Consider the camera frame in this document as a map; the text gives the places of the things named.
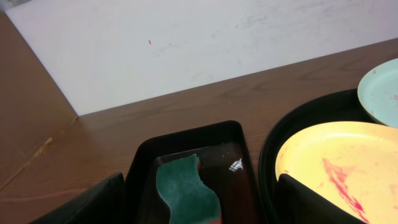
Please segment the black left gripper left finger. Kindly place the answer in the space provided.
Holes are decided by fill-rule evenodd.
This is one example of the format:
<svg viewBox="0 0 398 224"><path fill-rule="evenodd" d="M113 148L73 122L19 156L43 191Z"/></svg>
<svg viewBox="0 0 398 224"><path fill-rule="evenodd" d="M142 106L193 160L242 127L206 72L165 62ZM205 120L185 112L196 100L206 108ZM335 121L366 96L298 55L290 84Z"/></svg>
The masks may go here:
<svg viewBox="0 0 398 224"><path fill-rule="evenodd" d="M122 223L125 186L115 173L57 209L33 221L36 224Z"/></svg>

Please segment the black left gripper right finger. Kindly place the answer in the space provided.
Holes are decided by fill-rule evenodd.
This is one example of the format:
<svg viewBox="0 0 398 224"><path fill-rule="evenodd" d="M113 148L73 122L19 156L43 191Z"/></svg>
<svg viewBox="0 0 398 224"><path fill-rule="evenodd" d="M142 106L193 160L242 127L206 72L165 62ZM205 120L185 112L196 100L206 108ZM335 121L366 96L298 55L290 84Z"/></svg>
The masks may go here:
<svg viewBox="0 0 398 224"><path fill-rule="evenodd" d="M275 202L282 223L364 224L288 174L277 181Z"/></svg>

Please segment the green orange sponge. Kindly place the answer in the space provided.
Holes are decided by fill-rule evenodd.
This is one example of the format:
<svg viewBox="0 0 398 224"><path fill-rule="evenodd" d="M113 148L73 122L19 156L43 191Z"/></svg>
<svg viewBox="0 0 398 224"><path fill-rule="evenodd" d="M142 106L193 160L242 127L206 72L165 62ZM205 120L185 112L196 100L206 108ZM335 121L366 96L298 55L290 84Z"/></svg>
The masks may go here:
<svg viewBox="0 0 398 224"><path fill-rule="evenodd" d="M157 169L156 189L169 209L169 224L223 222L220 199L201 180L200 168L199 157L192 154Z"/></svg>

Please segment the yellow plate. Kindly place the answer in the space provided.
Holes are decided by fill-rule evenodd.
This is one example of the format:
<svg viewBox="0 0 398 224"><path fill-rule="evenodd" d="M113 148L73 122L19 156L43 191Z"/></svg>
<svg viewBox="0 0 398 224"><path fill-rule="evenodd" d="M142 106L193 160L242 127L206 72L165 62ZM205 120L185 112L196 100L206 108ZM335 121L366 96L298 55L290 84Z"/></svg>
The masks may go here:
<svg viewBox="0 0 398 224"><path fill-rule="evenodd" d="M305 128L281 146L287 174L365 223L397 223L397 130L359 121Z"/></svg>

